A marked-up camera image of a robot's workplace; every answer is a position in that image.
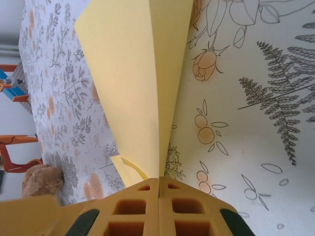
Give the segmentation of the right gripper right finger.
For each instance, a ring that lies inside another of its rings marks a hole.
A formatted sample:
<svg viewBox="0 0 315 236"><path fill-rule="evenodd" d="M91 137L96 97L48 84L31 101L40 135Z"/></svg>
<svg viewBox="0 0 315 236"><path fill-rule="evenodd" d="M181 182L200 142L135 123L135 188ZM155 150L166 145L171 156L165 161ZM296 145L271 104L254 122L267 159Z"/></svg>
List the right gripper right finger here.
<svg viewBox="0 0 315 236"><path fill-rule="evenodd" d="M161 236L252 236L230 204L182 182L159 178Z"/></svg>

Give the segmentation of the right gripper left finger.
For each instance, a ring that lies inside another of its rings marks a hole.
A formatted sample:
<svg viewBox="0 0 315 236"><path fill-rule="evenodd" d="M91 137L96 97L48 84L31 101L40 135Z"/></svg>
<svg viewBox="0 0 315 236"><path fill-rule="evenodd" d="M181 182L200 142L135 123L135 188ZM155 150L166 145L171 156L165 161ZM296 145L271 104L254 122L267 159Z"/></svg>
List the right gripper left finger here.
<svg viewBox="0 0 315 236"><path fill-rule="evenodd" d="M159 184L150 178L87 205L67 236L158 236Z"/></svg>

